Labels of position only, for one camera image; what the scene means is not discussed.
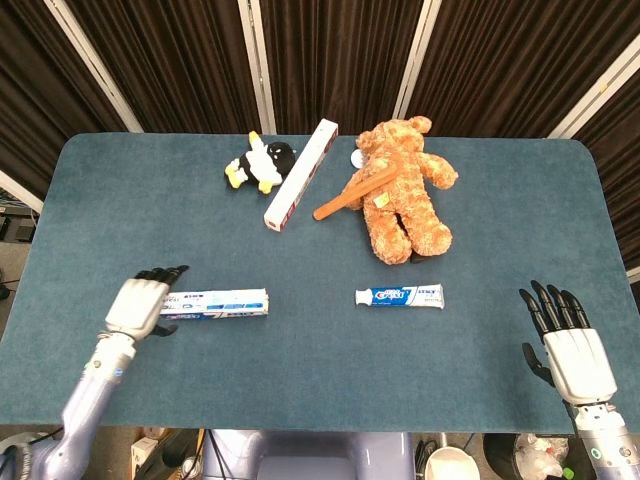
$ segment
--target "brown curtain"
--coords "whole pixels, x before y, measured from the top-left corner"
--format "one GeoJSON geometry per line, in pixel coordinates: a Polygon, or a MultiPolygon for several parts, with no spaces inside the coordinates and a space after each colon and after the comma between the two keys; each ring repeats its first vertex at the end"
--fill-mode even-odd
{"type": "Polygon", "coordinates": [[[236,2],[68,3],[145,131],[260,129],[236,2]]]}
{"type": "Polygon", "coordinates": [[[421,0],[260,0],[278,133],[393,115],[421,0]]]}
{"type": "Polygon", "coordinates": [[[444,0],[408,115],[433,135],[548,135],[640,33],[640,0],[444,0]]]}
{"type": "Polygon", "coordinates": [[[596,160],[625,267],[640,266],[640,72],[574,138],[596,160]]]}
{"type": "Polygon", "coordinates": [[[124,125],[44,2],[0,5],[0,169],[44,198],[64,143],[124,125]]]}
{"type": "Polygon", "coordinates": [[[633,298],[636,300],[638,312],[640,312],[640,282],[636,282],[631,285],[631,291],[633,292],[633,298]]]}

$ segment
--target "cardboard box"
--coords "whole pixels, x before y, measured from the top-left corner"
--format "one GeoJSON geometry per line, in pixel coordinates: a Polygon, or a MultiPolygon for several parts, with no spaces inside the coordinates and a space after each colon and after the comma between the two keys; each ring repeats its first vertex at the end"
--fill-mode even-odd
{"type": "Polygon", "coordinates": [[[323,118],[264,214],[264,223],[271,230],[284,230],[337,136],[338,124],[323,118]]]}
{"type": "Polygon", "coordinates": [[[151,452],[158,446],[158,441],[151,438],[141,438],[131,445],[131,478],[136,477],[136,472],[149,458],[151,452]]]}

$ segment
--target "blue and white toothpaste tube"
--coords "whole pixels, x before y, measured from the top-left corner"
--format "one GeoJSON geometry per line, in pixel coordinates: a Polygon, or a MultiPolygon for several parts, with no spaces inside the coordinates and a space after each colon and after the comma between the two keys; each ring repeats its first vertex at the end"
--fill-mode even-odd
{"type": "Polygon", "coordinates": [[[442,285],[420,287],[378,287],[356,290],[356,305],[372,307],[444,308],[442,285]]]}

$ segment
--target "tag on teddy bear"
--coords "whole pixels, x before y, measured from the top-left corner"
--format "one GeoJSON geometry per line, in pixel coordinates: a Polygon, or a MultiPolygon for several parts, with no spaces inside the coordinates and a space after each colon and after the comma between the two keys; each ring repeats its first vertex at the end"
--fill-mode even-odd
{"type": "Polygon", "coordinates": [[[378,195],[373,199],[373,203],[378,208],[384,207],[387,203],[389,203],[389,194],[387,192],[384,192],[382,195],[378,195]]]}

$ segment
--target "white pole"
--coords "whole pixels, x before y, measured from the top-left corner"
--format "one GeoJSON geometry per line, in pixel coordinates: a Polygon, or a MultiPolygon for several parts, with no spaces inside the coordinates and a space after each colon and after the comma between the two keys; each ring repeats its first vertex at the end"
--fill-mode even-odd
{"type": "Polygon", "coordinates": [[[436,24],[438,11],[442,0],[424,0],[422,10],[418,17],[418,25],[413,35],[413,42],[409,49],[409,57],[407,65],[404,68],[404,75],[400,82],[400,90],[396,99],[396,106],[393,109],[393,118],[404,118],[409,108],[409,102],[413,96],[413,90],[416,88],[418,74],[422,68],[422,62],[427,52],[427,46],[433,33],[433,27],[436,24]]]}
{"type": "Polygon", "coordinates": [[[578,103],[558,123],[549,138],[571,138],[640,69],[640,35],[616,58],[578,103]]]}
{"type": "Polygon", "coordinates": [[[262,133],[275,134],[277,133],[276,120],[260,2],[258,0],[254,0],[253,3],[248,0],[238,0],[238,8],[262,133]]]}
{"type": "Polygon", "coordinates": [[[627,278],[629,279],[629,283],[640,282],[640,267],[627,270],[627,278]]]}
{"type": "Polygon", "coordinates": [[[43,2],[49,8],[49,11],[64,31],[78,55],[80,55],[80,58],[82,58],[85,66],[89,69],[89,72],[91,72],[91,75],[109,102],[111,102],[111,105],[113,105],[113,108],[127,129],[130,132],[142,133],[143,129],[140,122],[65,0],[43,0],[43,2]]]}
{"type": "Polygon", "coordinates": [[[16,182],[9,175],[0,170],[0,187],[16,197],[34,212],[42,213],[43,202],[29,190],[16,182]]]}

